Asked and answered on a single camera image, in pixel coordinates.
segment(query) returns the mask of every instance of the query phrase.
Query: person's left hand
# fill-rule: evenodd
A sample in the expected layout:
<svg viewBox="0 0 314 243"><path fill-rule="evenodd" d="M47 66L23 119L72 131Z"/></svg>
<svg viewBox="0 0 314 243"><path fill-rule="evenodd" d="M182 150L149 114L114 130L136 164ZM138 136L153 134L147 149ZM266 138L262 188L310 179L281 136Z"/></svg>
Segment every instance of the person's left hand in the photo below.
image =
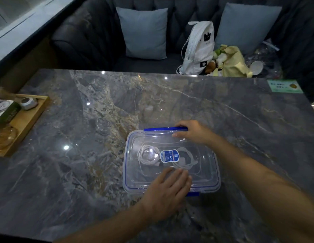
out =
<svg viewBox="0 0 314 243"><path fill-rule="evenodd" d="M180 203L190 191L192 177L187 170L177 169L165 181L172 168L166 168L151 183L139 203L152 222L166 219L179 208Z"/></svg>

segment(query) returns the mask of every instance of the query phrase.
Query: wooden tray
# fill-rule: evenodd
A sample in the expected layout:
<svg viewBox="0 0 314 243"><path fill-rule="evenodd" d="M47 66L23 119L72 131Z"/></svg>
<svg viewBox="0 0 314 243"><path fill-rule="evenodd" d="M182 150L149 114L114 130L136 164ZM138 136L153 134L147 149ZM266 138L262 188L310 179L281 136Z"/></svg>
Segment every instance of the wooden tray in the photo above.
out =
<svg viewBox="0 0 314 243"><path fill-rule="evenodd" d="M18 131L14 142L0 151L0 157L7 157L17 149L18 144L25 138L29 130L35 124L41 113L45 110L50 102L48 96L33 96L29 94L15 94L18 98L32 97L38 100L38 105L28 111L20 110L10 122L10 125L15 127Z"/></svg>

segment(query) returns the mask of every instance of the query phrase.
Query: marble table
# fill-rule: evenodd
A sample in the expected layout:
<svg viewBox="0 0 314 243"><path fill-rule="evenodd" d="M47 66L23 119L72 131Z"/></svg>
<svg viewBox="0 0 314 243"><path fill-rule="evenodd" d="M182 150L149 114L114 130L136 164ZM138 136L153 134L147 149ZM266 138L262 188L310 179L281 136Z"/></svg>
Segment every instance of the marble table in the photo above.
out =
<svg viewBox="0 0 314 243"><path fill-rule="evenodd" d="M122 187L128 133L180 119L205 123L314 196L314 110L265 79L41 69L21 93L52 104L0 159L0 233L51 241L134 204ZM218 192L187 198L132 242L278 242L220 169Z"/></svg>

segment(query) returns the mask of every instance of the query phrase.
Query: gray tufted sofa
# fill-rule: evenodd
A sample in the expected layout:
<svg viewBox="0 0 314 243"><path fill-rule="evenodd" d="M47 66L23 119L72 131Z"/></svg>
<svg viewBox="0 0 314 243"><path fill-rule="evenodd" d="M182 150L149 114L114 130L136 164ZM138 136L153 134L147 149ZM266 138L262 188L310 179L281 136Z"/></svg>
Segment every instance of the gray tufted sofa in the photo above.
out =
<svg viewBox="0 0 314 243"><path fill-rule="evenodd" d="M285 78L297 79L314 101L314 0L87 0L56 30L52 45L67 69L174 74L192 28L188 21L211 20L216 37L227 2L283 7L268 38L281 49ZM167 59L126 57L115 7L168 8Z"/></svg>

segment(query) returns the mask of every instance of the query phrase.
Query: plastic food container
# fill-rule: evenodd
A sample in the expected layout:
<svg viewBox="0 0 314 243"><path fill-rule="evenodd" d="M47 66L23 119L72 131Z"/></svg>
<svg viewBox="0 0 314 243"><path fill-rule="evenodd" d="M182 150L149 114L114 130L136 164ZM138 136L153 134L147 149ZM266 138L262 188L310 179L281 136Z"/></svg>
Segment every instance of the plastic food container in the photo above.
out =
<svg viewBox="0 0 314 243"><path fill-rule="evenodd" d="M174 132L186 130L186 127L153 128L135 130L128 135L123 160L123 188L129 194L143 194L168 166L188 170L192 176L189 196L216 192L220 188L215 153L205 145L172 137Z"/></svg>

